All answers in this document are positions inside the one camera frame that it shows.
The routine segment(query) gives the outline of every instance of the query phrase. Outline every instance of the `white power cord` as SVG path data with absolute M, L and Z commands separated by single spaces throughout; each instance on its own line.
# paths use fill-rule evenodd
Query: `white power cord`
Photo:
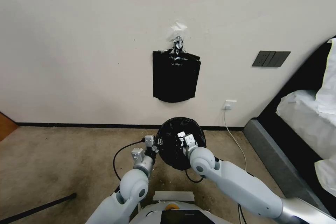
M 232 133 L 230 132 L 228 126 L 226 125 L 226 121 L 225 121 L 225 112 L 227 110 L 230 110 L 231 107 L 229 106 L 228 108 L 225 106 L 225 109 L 224 109 L 224 125 L 228 131 L 228 133 L 231 135 L 232 139 L 235 141 L 235 143 L 238 145 L 239 149 L 241 150 L 243 156 L 244 156 L 244 161 L 245 161 L 245 165 L 244 165 L 244 170 L 246 170 L 246 166 L 247 166 L 247 161 L 246 161 L 246 156 L 245 156 L 245 153 L 243 151 L 243 149 L 240 147 L 239 143 L 237 142 L 237 140 L 235 139 L 235 137 L 232 135 Z M 240 217 L 240 208 L 239 208 L 239 204 L 238 204 L 238 215 L 239 215 L 239 224 L 242 224 L 242 221 L 241 221 L 241 217 Z
M 236 144 L 238 145 L 239 149 L 241 150 L 242 154 L 244 155 L 244 161 L 245 161 L 245 166 L 244 166 L 244 170 L 246 170 L 246 165 L 247 165 L 247 161 L 246 161 L 246 156 L 244 151 L 242 150 L 242 148 L 240 147 L 239 143 L 237 142 L 237 140 L 235 139 L 235 137 L 231 134 L 231 132 L 229 131 L 228 126 L 226 125 L 226 121 L 225 121 L 225 112 L 226 110 L 224 110 L 224 125 L 228 131 L 228 133 L 231 135 L 232 139 L 236 142 Z

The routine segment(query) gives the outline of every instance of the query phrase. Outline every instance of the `gray switch panel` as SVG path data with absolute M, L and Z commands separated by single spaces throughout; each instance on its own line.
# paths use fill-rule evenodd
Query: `gray switch panel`
M 290 53 L 289 51 L 260 51 L 252 66 L 280 67 Z
M 274 67 L 281 67 L 282 63 L 287 59 L 290 53 L 291 52 L 276 52 L 274 57 L 278 58 L 278 61 L 275 63 Z
M 269 53 L 270 51 L 260 51 L 255 61 L 253 62 L 252 66 L 261 67 L 264 64 L 265 60 L 267 59 Z
M 268 66 L 268 64 L 269 64 L 270 61 L 272 60 L 274 54 L 275 54 L 275 51 L 270 51 L 270 52 L 269 52 L 269 55 L 268 55 L 267 59 L 266 59 L 265 62 L 263 63 L 263 67 Z

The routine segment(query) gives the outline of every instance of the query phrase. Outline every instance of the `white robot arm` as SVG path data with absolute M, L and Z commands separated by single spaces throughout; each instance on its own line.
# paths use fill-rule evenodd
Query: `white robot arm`
M 336 220 L 299 199 L 280 198 L 260 179 L 228 161 L 215 160 L 207 148 L 198 147 L 192 134 L 178 134 L 193 170 L 212 180 L 230 198 L 250 212 L 278 223 L 336 224 Z
M 272 218 L 278 223 L 336 224 L 336 219 L 307 202 L 298 198 L 280 198 L 261 180 L 245 170 L 231 162 L 218 160 L 207 148 L 198 147 L 192 134 L 185 135 L 181 132 L 178 137 L 193 170 L 215 182 L 224 194 L 250 212 Z M 155 162 L 155 154 L 158 152 L 154 136 L 146 136 L 145 142 L 146 152 L 139 148 L 133 149 L 134 166 L 121 179 L 120 189 L 103 200 L 87 220 L 87 224 L 129 222 L 134 208 L 148 192 L 148 179 Z
M 153 146 L 154 136 L 146 136 L 146 154 L 141 148 L 132 150 L 133 169 L 120 181 L 116 191 L 104 199 L 86 224 L 126 224 L 130 215 L 148 192 L 149 177 L 153 170 L 157 148 Z

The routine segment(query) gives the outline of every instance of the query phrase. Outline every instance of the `floor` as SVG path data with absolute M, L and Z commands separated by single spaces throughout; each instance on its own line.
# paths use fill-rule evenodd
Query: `floor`
M 141 140 L 149 129 L 21 127 L 0 142 L 0 219 L 77 192 L 78 196 L 15 223 L 85 223 L 99 203 L 113 193 L 119 181 L 112 168 L 121 147 Z M 215 156 L 243 167 L 244 158 L 227 131 L 204 131 L 207 147 Z M 233 132 L 247 158 L 247 171 L 273 192 L 281 190 L 243 133 Z M 132 168 L 129 147 L 116 158 L 118 174 Z M 198 179 L 192 170 L 189 175 Z M 193 191 L 195 204 L 232 223 L 239 223 L 237 204 L 215 184 L 190 182 L 183 171 L 166 165 L 157 156 L 149 192 L 142 206 L 151 204 L 155 191 Z M 275 223 L 243 209 L 246 221 Z

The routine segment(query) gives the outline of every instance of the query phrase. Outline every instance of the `black trash bag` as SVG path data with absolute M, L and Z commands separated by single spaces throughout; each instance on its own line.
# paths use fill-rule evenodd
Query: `black trash bag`
M 190 162 L 183 154 L 183 146 L 177 134 L 184 131 L 186 135 L 193 134 L 199 147 L 206 147 L 204 132 L 193 119 L 174 117 L 162 124 L 156 134 L 156 139 L 162 140 L 159 154 L 163 161 L 178 170 L 189 169 Z
M 153 51 L 153 96 L 169 103 L 195 97 L 200 67 L 200 57 L 185 52 L 182 39 L 172 49 Z

